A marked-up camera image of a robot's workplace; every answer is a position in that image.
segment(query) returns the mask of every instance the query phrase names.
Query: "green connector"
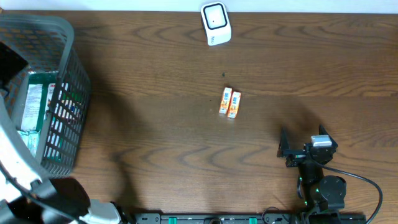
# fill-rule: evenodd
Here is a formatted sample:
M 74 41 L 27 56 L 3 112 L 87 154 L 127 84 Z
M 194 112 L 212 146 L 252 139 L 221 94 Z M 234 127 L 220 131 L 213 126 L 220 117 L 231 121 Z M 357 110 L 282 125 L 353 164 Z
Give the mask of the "green connector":
M 169 224 L 177 224 L 177 218 L 169 218 Z
M 257 224 L 257 218 L 249 218 L 249 224 Z

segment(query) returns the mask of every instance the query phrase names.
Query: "small orange and white box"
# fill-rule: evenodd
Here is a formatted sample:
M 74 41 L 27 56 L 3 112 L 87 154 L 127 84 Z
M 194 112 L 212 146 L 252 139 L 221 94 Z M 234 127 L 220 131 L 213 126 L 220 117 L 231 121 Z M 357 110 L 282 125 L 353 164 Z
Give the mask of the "small orange and white box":
M 235 118 L 236 115 L 238 114 L 239 102 L 240 101 L 241 101 L 241 93 L 240 92 L 234 92 L 232 94 L 232 100 L 231 100 L 231 104 L 230 104 L 229 110 L 228 110 L 228 117 L 229 118 Z
M 231 101 L 232 89 L 226 87 L 221 100 L 219 113 L 226 114 L 228 112 L 229 102 Z

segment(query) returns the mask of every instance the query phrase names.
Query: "gray basket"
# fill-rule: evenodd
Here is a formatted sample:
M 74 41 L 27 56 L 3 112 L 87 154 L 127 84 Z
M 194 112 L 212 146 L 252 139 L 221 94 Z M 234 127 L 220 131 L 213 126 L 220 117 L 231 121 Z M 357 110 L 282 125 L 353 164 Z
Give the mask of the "gray basket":
M 35 157 L 52 177 L 65 177 L 72 171 L 90 100 L 90 79 L 72 48 L 73 39 L 73 27 L 62 18 L 0 14 L 0 41 L 30 65 L 12 81 L 22 85 L 6 99 L 10 117 L 22 117 L 23 107 L 15 102 L 26 98 L 23 79 L 27 72 L 58 71 Z

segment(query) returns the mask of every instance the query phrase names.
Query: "wooden table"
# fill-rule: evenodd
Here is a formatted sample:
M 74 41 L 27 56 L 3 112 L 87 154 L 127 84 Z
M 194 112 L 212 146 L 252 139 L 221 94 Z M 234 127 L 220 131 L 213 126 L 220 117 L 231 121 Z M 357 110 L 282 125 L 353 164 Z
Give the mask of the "wooden table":
M 73 176 L 91 198 L 165 213 L 302 208 L 298 170 L 276 158 L 280 128 L 301 149 L 321 123 L 339 144 L 328 165 L 383 189 L 374 223 L 398 219 L 398 16 L 230 13 L 231 41 L 209 47 L 199 13 L 29 13 L 75 28 L 93 94 Z M 235 120 L 218 114 L 226 86 L 242 93 Z M 369 217 L 377 190 L 344 178 L 344 211 Z

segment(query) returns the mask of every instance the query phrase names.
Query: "white wall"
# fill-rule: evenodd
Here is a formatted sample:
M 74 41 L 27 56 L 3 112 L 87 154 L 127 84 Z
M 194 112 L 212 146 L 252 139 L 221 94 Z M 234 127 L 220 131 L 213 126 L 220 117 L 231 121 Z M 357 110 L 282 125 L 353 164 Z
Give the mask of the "white wall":
M 206 0 L 0 0 L 3 9 L 199 11 Z M 223 0 L 229 12 L 398 13 L 398 0 Z

